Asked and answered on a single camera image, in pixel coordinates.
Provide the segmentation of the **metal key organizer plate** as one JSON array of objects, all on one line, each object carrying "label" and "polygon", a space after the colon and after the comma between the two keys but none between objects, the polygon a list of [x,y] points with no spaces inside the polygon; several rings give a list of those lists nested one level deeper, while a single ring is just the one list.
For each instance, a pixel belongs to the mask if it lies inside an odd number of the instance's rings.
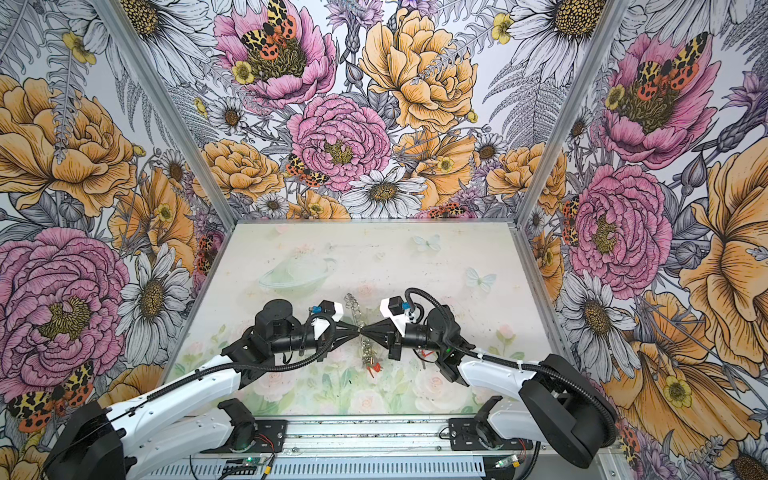
[{"label": "metal key organizer plate", "polygon": [[[356,326],[363,327],[366,325],[366,317],[363,315],[358,300],[352,293],[347,293],[344,296],[345,312],[348,313],[351,318],[351,322]],[[360,342],[360,357],[362,365],[366,370],[366,362],[371,359],[376,359],[380,362],[379,355],[375,348],[374,342],[363,336],[357,338]]]}]

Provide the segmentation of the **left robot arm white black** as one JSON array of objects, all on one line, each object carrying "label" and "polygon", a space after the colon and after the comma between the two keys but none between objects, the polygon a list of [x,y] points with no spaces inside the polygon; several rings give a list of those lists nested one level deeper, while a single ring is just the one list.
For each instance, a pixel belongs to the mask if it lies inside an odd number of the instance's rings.
[{"label": "left robot arm white black", "polygon": [[148,441],[177,440],[185,455],[220,448],[248,451],[273,441],[234,398],[268,373],[285,373],[322,360],[356,338],[338,302],[323,301],[305,322],[284,299],[268,302],[252,326],[201,367],[135,398],[78,408],[42,468],[45,479],[129,479],[149,466]]}]

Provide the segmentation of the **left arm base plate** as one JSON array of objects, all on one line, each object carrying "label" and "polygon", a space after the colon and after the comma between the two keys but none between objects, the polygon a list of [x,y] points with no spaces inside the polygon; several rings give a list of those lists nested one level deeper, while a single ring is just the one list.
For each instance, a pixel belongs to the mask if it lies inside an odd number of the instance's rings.
[{"label": "left arm base plate", "polygon": [[227,453],[281,453],[286,420],[252,420],[236,423],[221,449]]}]

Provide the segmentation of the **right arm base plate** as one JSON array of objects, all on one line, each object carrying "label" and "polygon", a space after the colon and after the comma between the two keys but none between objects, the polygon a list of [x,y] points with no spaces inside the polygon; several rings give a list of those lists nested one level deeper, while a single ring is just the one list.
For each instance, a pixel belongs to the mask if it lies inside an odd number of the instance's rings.
[{"label": "right arm base plate", "polygon": [[504,446],[504,440],[486,423],[474,418],[449,418],[447,426],[452,451],[494,451]]}]

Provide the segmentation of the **aluminium front rail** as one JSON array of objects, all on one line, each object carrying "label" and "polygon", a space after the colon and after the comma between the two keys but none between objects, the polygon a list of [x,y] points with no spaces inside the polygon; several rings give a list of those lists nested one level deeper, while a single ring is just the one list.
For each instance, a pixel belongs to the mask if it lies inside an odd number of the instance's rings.
[{"label": "aluminium front rail", "polygon": [[284,456],[417,456],[417,455],[501,455],[512,451],[531,452],[535,443],[550,448],[534,425],[521,411],[503,413],[506,433],[498,436],[504,446],[494,451],[452,451],[448,441],[449,418],[473,418],[470,415],[426,416],[294,416],[286,419],[261,417],[236,421],[215,409],[197,417],[186,417],[164,427],[143,422],[129,430],[118,427],[123,452],[137,460],[140,469],[159,468],[178,459],[197,454],[257,455],[272,453],[227,453],[221,447],[236,423],[252,420],[288,422]]}]

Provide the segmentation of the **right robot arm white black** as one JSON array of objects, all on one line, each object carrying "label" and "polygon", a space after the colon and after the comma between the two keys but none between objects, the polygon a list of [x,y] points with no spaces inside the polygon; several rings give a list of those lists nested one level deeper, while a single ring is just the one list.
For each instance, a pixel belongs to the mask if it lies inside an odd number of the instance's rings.
[{"label": "right robot arm white black", "polygon": [[446,306],[431,309],[421,321],[407,312],[386,311],[361,334],[386,348],[392,359],[405,349],[433,352],[448,381],[490,391],[470,435],[483,448],[531,441],[586,468],[600,449],[617,440],[615,409],[564,357],[551,353],[540,362],[525,362],[481,352],[463,337]]}]

